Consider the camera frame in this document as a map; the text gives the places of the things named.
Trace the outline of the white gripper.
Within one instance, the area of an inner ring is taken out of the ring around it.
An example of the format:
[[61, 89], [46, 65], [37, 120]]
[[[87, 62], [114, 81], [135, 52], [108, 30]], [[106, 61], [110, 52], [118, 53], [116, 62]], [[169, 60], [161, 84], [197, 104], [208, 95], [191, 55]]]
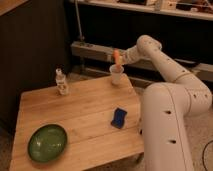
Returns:
[[128, 48], [124, 51], [124, 53], [120, 56], [121, 64], [133, 64], [140, 60], [140, 54], [138, 53], [138, 49], [136, 46], [132, 48]]

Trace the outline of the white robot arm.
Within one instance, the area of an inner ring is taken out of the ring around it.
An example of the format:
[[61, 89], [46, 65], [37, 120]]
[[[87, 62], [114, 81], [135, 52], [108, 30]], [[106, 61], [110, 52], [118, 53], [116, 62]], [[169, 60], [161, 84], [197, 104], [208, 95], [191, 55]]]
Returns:
[[148, 35], [121, 56], [123, 64], [151, 60], [164, 80], [142, 94], [139, 130], [144, 140], [146, 171], [194, 171], [184, 118], [212, 106], [210, 89], [192, 72], [162, 52], [159, 41]]

